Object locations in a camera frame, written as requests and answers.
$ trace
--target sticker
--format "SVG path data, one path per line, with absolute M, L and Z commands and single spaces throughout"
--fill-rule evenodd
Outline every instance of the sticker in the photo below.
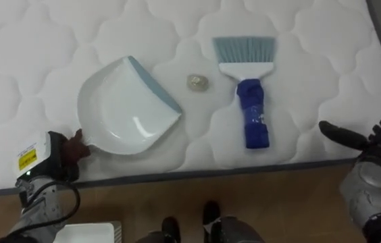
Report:
M 27 153 L 24 153 L 20 160 L 18 161 L 18 164 L 20 166 L 20 171 L 22 171 L 25 167 L 29 166 L 31 163 L 35 162 L 37 160 L 36 155 L 36 149 L 32 149 L 28 151 Z

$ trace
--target blue brush handle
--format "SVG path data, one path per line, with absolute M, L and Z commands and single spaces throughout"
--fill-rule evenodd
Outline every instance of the blue brush handle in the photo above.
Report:
M 270 146 L 269 133 L 264 123 L 264 91 L 259 79 L 247 79 L 238 83 L 237 95 L 245 117 L 245 138 L 248 149 Z

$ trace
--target hand broom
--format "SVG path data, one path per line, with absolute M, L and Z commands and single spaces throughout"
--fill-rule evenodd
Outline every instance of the hand broom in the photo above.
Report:
M 260 79 L 273 69 L 275 39 L 242 36 L 213 39 L 222 73 L 239 80 L 237 95 L 245 117 L 245 140 L 248 149 L 270 146 L 264 123 L 264 91 Z

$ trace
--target black shoe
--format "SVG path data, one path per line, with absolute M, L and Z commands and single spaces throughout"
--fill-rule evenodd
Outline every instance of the black shoe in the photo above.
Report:
M 162 232 L 166 235 L 167 240 L 174 240 L 176 243 L 181 243 L 180 228 L 178 227 L 177 219 L 167 217 L 162 221 Z
M 208 201 L 205 203 L 204 206 L 204 212 L 203 212 L 203 226 L 209 225 L 210 223 L 213 223 L 217 219 L 220 218 L 220 208 L 219 204 L 215 201 Z M 216 223 L 216 231 L 220 231 L 220 223 Z M 219 239 L 217 239 L 220 235 L 220 232 L 213 232 L 213 227 L 211 229 L 211 232 L 208 232 L 204 228 L 204 243 L 209 242 L 219 242 Z

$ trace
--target quilted pattern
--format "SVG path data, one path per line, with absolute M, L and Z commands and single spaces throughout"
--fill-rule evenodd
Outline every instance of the quilted pattern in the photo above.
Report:
M 275 36 L 263 81 L 270 148 L 248 151 L 236 83 L 218 71 L 215 36 Z M 381 45 L 365 0 L 0 0 L 0 188 L 12 187 L 16 145 L 35 130 L 69 136 L 76 98 L 102 66 L 135 56 L 184 115 L 134 156 L 95 154 L 81 180 L 353 157 L 318 121 L 371 131 L 381 118 Z M 205 92 L 189 74 L 209 78 Z

